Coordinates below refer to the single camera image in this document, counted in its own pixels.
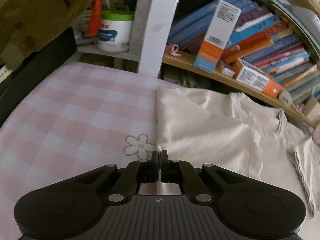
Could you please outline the small beige box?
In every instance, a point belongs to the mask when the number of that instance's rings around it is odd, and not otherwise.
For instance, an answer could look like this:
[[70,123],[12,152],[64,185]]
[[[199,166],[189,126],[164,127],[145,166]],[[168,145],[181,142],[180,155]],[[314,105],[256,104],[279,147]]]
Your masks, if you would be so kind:
[[319,101],[311,96],[303,107],[303,114],[312,122],[319,122],[320,104]]

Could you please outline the olive green bag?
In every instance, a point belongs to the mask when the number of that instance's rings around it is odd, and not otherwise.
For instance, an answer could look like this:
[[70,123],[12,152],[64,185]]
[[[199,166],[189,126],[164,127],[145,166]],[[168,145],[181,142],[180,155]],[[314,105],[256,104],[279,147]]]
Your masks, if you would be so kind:
[[62,34],[93,0],[1,0],[1,63],[40,51]]

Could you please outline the orange red tassel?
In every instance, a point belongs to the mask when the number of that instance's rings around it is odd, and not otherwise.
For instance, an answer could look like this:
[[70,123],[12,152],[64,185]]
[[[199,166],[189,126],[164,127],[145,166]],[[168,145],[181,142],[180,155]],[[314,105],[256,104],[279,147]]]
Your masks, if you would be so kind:
[[94,37],[99,33],[103,0],[94,0],[89,26],[86,35]]

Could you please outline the small grey white pouch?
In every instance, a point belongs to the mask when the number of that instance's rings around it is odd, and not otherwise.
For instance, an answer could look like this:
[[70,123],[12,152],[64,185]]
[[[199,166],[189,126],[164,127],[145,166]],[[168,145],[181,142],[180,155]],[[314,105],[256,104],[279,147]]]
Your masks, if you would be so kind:
[[279,94],[278,94],[278,99],[281,101],[283,105],[286,107],[290,107],[293,103],[292,96],[290,93],[283,89]]

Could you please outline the lying orange white box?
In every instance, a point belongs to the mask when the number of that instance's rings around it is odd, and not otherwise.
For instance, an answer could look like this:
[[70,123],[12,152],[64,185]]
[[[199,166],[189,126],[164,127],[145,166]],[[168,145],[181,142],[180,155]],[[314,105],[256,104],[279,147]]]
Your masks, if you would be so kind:
[[237,59],[232,68],[235,71],[235,79],[256,90],[275,98],[283,88],[266,72],[256,66],[242,60]]

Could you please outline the pink plush toy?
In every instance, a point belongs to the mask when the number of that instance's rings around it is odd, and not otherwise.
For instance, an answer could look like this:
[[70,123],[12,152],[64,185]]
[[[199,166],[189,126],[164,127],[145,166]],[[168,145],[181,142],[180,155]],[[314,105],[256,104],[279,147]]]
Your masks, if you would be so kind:
[[312,138],[317,145],[320,145],[320,125],[313,130]]

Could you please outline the upright orange white box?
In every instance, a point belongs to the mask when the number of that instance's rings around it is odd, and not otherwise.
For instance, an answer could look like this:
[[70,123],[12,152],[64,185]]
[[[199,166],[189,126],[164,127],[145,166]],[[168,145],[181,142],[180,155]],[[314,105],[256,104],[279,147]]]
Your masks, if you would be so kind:
[[240,14],[240,8],[223,0],[219,0],[193,66],[210,74],[213,72]]

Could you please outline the white jar green lid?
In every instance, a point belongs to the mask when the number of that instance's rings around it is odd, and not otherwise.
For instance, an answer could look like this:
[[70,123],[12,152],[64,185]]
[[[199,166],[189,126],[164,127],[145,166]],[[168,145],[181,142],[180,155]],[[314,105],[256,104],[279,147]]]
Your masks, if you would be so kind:
[[126,10],[103,10],[97,46],[107,53],[124,53],[129,41],[134,13]]

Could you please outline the row of leaning books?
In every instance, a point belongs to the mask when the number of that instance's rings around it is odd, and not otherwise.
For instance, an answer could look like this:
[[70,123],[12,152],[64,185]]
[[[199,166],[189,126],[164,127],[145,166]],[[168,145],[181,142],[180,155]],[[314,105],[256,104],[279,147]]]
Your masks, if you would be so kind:
[[[293,101],[304,101],[319,83],[319,39],[277,0],[223,0],[241,9],[241,14],[219,60],[232,66],[242,59],[270,75],[287,90]],[[163,61],[183,69],[190,68],[207,75],[255,88],[222,74],[217,65],[210,74],[193,66],[209,28],[219,0],[213,0],[178,19],[171,27],[168,44],[177,44],[180,57],[167,52]]]

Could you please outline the pink checkered bed sheet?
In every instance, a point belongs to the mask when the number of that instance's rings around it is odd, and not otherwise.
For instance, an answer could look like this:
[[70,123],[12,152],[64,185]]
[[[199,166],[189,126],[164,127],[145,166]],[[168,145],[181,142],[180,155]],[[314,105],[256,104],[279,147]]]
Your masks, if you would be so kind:
[[124,167],[156,148],[157,78],[66,63],[1,127],[1,239],[18,239],[14,206],[26,193],[105,164]]

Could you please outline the pink hair clip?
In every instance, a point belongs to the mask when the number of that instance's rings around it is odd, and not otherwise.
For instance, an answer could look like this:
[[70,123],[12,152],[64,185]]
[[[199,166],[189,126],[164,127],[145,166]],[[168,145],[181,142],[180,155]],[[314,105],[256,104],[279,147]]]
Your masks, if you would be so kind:
[[177,44],[167,44],[165,46],[165,50],[169,52],[169,54],[173,57],[180,57],[181,55],[178,53],[179,46]]

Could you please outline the white shelf post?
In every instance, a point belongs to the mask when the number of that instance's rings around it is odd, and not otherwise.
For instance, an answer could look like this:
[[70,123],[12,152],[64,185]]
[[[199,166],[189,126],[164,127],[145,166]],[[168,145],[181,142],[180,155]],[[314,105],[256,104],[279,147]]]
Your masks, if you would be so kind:
[[151,0],[138,74],[158,77],[178,0]]

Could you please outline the cream white garment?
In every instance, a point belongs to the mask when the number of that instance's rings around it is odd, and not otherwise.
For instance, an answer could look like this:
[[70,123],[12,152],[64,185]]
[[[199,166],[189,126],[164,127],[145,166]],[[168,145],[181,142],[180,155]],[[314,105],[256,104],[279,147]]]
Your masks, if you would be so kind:
[[299,195],[319,212],[319,156],[313,139],[282,109],[244,93],[161,87],[157,91],[158,150],[199,167],[212,163]]

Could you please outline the small white eraser box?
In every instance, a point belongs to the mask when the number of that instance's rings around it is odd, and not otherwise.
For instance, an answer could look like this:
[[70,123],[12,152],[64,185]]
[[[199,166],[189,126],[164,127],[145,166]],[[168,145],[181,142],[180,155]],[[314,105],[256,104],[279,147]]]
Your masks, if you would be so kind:
[[229,64],[225,63],[223,60],[218,61],[217,67],[222,74],[227,75],[229,77],[235,76],[235,71],[233,70],[233,68]]

